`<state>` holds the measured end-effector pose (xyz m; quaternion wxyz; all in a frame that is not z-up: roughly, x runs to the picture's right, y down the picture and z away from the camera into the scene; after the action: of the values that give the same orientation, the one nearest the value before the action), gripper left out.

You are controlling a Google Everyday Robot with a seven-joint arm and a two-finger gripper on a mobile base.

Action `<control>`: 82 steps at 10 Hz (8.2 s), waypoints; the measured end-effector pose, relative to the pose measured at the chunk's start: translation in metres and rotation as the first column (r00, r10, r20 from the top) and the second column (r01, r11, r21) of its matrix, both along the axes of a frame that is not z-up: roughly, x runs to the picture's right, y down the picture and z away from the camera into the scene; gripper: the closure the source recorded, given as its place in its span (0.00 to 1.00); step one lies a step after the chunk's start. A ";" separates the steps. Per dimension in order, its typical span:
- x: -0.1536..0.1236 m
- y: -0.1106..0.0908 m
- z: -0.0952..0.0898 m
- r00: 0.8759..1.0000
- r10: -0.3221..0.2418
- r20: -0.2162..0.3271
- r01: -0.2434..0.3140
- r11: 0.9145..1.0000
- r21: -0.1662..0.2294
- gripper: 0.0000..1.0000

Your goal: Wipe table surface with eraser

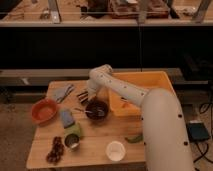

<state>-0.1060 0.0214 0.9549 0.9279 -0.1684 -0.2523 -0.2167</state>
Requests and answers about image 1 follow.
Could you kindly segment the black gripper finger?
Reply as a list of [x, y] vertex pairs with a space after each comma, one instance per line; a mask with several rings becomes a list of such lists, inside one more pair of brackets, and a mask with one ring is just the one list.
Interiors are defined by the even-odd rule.
[[89, 101], [88, 99], [89, 99], [88, 96], [82, 97], [82, 98], [80, 99], [80, 103], [88, 102], [88, 101]]
[[88, 91], [83, 91], [80, 94], [77, 95], [79, 99], [87, 98], [88, 97]]

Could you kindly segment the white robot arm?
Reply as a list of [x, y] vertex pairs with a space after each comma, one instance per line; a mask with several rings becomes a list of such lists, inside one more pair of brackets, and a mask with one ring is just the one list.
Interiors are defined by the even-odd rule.
[[166, 72], [114, 73], [105, 64], [89, 72], [89, 98], [102, 87], [141, 110], [148, 171], [195, 171], [183, 110]]

